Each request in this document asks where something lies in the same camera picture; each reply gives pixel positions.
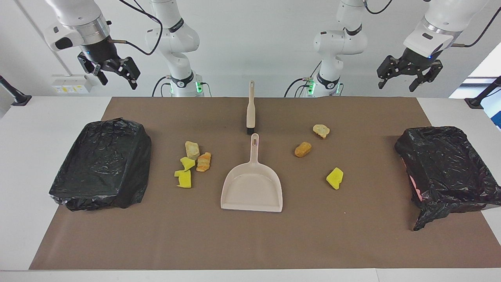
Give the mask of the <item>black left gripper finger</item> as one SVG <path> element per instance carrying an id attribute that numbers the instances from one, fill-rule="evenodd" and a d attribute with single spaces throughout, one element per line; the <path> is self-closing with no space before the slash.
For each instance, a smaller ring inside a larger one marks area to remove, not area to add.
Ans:
<path id="1" fill-rule="evenodd" d="M 423 71 L 421 70 L 416 70 L 416 75 L 417 77 L 415 80 L 410 84 L 409 86 L 409 91 L 414 92 L 417 87 L 425 82 L 433 82 L 437 75 L 440 73 L 440 71 L 443 68 L 443 64 L 441 61 L 435 61 L 431 64 L 429 67 L 428 71 L 424 74 Z"/>
<path id="2" fill-rule="evenodd" d="M 380 66 L 377 68 L 377 76 L 379 77 L 378 88 L 383 89 L 387 81 L 391 78 L 397 77 L 402 74 L 401 68 L 403 66 L 401 58 L 387 56 Z"/>

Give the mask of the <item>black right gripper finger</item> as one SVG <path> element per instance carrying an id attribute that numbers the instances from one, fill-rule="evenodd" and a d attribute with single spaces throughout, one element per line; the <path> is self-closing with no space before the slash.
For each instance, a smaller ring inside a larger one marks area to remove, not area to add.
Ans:
<path id="1" fill-rule="evenodd" d="M 87 74 L 91 74 L 99 79 L 99 82 L 102 85 L 106 85 L 108 83 L 108 79 L 106 75 L 103 73 L 101 70 L 101 65 L 98 63 L 97 65 L 94 65 L 93 62 L 91 62 L 85 55 L 84 53 L 80 53 L 77 56 L 78 61 L 80 62 L 83 70 Z"/>
<path id="2" fill-rule="evenodd" d="M 137 80 L 140 76 L 140 70 L 137 67 L 132 57 L 125 57 L 118 59 L 119 67 L 117 75 L 127 80 L 132 90 L 138 86 Z"/>

